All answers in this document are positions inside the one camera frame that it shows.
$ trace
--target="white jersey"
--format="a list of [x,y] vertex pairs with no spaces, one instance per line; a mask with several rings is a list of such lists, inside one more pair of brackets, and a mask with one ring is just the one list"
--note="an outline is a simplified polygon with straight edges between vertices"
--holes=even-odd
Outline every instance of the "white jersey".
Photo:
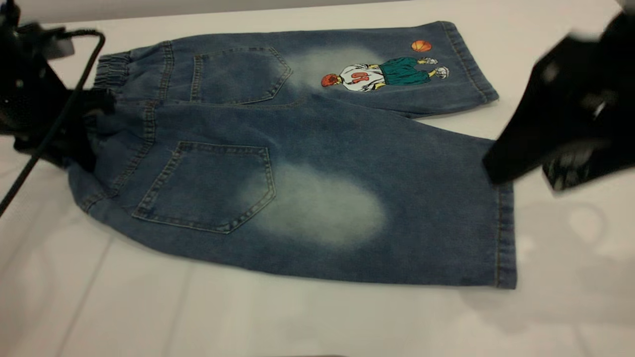
[[369,68],[367,64],[350,65],[340,77],[346,89],[354,91],[372,91],[375,84],[386,83],[382,70],[379,67]]

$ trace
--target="denim shorts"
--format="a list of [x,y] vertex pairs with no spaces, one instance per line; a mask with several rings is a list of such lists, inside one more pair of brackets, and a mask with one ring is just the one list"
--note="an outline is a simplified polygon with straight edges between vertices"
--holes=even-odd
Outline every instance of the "denim shorts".
[[449,22],[165,41],[102,57],[95,87],[116,113],[87,118],[97,165],[70,163],[70,186],[143,245],[306,278],[516,286],[492,141],[411,120],[498,98]]

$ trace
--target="sneaker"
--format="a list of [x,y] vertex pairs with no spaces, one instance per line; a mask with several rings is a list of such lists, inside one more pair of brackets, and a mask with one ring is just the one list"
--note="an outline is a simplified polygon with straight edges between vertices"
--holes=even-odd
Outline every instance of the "sneaker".
[[437,64],[437,63],[439,63],[439,61],[435,60],[432,57],[424,57],[424,58],[421,58],[419,60],[419,63],[421,63],[421,64]]
[[441,79],[446,79],[450,75],[450,70],[447,67],[439,67],[436,71],[437,77]]

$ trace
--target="orange basketball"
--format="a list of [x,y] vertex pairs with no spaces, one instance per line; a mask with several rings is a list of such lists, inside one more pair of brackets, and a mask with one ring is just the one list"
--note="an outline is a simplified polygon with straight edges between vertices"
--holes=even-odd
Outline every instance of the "orange basketball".
[[432,45],[430,44],[430,42],[420,39],[419,41],[413,42],[410,47],[412,47],[413,51],[426,52],[430,51]]

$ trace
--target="basketball player print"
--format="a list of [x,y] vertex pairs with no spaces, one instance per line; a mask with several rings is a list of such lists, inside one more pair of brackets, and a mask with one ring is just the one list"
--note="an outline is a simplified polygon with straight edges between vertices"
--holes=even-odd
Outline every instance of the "basketball player print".
[[[412,49],[417,52],[429,51],[432,45],[427,41],[415,41]],[[431,71],[420,71],[419,64],[436,65],[431,57],[399,57],[382,64],[354,64],[346,67],[339,75],[327,74],[322,78],[322,86],[343,84],[352,91],[373,91],[383,86],[413,86],[428,83],[432,77],[446,79],[450,74],[447,67],[436,67]]]

